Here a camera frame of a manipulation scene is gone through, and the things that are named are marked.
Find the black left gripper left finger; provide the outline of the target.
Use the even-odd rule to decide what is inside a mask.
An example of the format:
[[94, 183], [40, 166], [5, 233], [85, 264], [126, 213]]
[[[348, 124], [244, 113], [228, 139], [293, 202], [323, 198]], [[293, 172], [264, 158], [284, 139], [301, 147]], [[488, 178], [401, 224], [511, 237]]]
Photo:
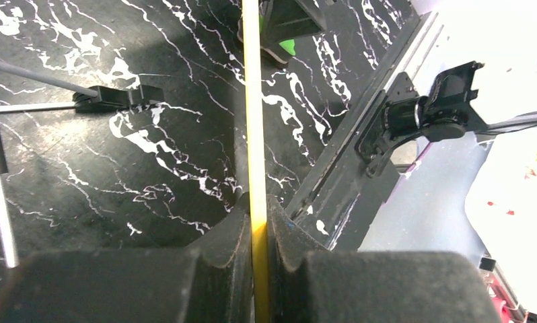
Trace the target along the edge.
[[0, 322], [249, 322], [250, 203], [183, 248], [43, 252], [0, 292]]

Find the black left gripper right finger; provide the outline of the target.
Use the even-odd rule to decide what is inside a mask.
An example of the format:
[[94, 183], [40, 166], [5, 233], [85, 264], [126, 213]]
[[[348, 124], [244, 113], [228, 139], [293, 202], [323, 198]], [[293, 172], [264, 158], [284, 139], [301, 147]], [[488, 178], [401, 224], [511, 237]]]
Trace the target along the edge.
[[333, 252], [267, 198], [273, 322], [499, 322], [476, 267], [453, 252]]

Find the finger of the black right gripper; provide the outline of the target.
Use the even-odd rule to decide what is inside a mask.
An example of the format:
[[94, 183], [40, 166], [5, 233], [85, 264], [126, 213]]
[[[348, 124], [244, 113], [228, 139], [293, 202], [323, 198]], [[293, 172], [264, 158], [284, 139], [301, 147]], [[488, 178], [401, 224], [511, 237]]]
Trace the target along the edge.
[[278, 44], [284, 40], [325, 32], [326, 18], [315, 1], [268, 1], [260, 31], [260, 43]]

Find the green bone-shaped eraser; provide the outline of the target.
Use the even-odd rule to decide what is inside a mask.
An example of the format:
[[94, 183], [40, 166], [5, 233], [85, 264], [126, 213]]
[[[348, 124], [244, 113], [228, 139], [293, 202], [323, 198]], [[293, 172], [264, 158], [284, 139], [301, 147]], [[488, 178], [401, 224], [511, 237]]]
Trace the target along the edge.
[[[269, 1], [260, 1], [259, 2], [259, 10], [260, 12], [262, 9], [264, 9]], [[242, 17], [241, 14], [240, 19], [238, 20], [237, 24], [237, 39], [241, 43], [242, 47], [244, 48], [244, 29], [243, 29], [243, 23], [242, 23]], [[259, 16], [259, 31], [261, 32], [263, 29], [263, 19], [264, 16], [260, 13]], [[260, 54], [261, 57], [266, 61], [267, 65], [271, 65], [276, 69], [285, 69], [288, 67], [288, 64], [290, 60], [296, 55], [295, 53], [295, 41], [294, 39], [289, 40], [283, 40], [278, 43], [272, 43], [265, 45], [263, 43], [260, 43]]]

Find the yellow-framed whiteboard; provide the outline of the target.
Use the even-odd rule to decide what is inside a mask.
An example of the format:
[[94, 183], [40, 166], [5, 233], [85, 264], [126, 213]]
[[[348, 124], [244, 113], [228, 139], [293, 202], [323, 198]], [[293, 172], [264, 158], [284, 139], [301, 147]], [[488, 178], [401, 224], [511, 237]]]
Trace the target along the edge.
[[270, 322], [259, 17], [257, 1], [242, 1], [254, 310], [256, 322]]

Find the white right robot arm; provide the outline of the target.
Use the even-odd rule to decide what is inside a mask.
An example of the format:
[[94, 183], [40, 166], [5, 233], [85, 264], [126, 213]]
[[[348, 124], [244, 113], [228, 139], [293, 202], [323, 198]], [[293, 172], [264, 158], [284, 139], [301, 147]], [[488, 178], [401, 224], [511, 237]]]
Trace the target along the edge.
[[305, 182], [320, 182], [354, 172], [377, 178], [402, 145], [426, 138], [434, 143], [468, 132], [498, 135], [537, 127], [537, 112], [487, 124], [472, 107], [473, 88], [482, 63], [470, 61], [439, 72], [425, 95], [417, 91], [417, 73], [443, 32], [440, 14], [432, 11], [406, 21], [402, 36], [373, 74], [363, 95], [344, 117], [330, 145]]

